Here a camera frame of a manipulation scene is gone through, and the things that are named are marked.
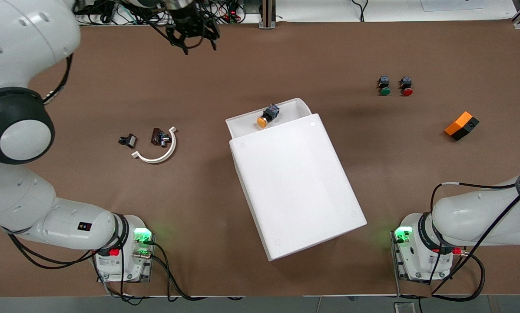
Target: white c-shaped handle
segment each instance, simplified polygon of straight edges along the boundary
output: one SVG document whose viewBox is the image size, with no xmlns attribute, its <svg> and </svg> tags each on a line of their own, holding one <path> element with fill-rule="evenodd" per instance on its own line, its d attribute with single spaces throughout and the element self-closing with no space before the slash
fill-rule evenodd
<svg viewBox="0 0 520 313">
<path fill-rule="evenodd" d="M 146 159 L 144 158 L 142 155 L 140 155 L 140 153 L 138 151 L 134 152 L 132 154 L 132 157 L 133 158 L 140 158 L 142 161 L 146 162 L 146 163 L 150 163 L 150 164 L 156 164 L 156 163 L 161 163 L 161 162 L 164 162 L 165 160 L 167 160 L 171 154 L 173 154 L 173 151 L 175 151 L 175 145 L 177 144 L 177 140 L 175 139 L 175 131 L 177 129 L 175 127 L 171 127 L 169 129 L 169 133 L 171 134 L 171 145 L 169 146 L 169 149 L 167 150 L 167 152 L 163 155 L 163 156 L 160 156 L 159 158 L 157 159 Z"/>
</svg>

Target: black label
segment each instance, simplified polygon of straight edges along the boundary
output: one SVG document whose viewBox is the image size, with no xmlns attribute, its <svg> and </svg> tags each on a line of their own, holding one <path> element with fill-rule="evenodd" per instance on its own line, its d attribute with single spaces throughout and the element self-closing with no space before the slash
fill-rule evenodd
<svg viewBox="0 0 520 313">
<path fill-rule="evenodd" d="M 89 232 L 91 227 L 92 227 L 92 224 L 90 224 L 90 223 L 80 222 L 78 230 L 85 230 L 85 231 Z"/>
</svg>

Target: white plastic container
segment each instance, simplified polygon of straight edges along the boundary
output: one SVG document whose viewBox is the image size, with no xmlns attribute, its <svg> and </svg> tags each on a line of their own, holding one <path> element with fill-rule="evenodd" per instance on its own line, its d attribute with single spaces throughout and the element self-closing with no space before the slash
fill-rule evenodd
<svg viewBox="0 0 520 313">
<path fill-rule="evenodd" d="M 268 260 L 304 250 L 366 224 L 319 115 L 301 99 L 227 119 L 242 190 Z"/>
</svg>

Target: red button cap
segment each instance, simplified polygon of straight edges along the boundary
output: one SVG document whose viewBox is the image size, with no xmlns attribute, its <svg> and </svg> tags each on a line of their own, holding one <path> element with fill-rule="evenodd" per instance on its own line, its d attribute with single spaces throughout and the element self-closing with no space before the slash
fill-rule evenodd
<svg viewBox="0 0 520 313">
<path fill-rule="evenodd" d="M 413 93 L 412 88 L 405 88 L 405 89 L 403 89 L 403 96 L 407 96 L 408 97 L 408 96 L 412 95 L 412 93 Z"/>
</svg>

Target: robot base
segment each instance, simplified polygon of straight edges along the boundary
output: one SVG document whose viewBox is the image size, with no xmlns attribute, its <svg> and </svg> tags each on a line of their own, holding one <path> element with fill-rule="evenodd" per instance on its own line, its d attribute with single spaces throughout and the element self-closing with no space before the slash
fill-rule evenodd
<svg viewBox="0 0 520 313">
<path fill-rule="evenodd" d="M 129 222 L 129 237 L 127 238 L 125 246 L 123 246 L 122 251 L 119 251 L 117 256 L 101 256 L 96 254 L 97 271 L 104 281 L 119 282 L 121 279 L 132 283 L 149 281 L 151 269 L 150 259 L 133 255 L 133 252 L 140 248 L 140 243 L 134 239 L 134 230 L 136 228 L 145 228 L 146 225 L 140 218 L 134 215 L 125 215 L 125 218 Z M 125 271 L 121 276 L 121 270 L 123 268 Z"/>
<path fill-rule="evenodd" d="M 404 229 L 411 229 L 407 234 L 407 241 L 393 244 L 395 249 L 395 266 L 398 269 L 399 279 L 411 281 L 429 281 L 437 260 L 438 253 L 428 249 L 418 233 L 418 223 L 421 213 L 413 213 L 406 216 L 401 226 L 393 233 L 395 242 L 399 239 Z M 449 275 L 453 263 L 453 254 L 442 254 L 439 257 L 438 266 L 435 268 L 432 280 L 440 280 Z"/>
</svg>

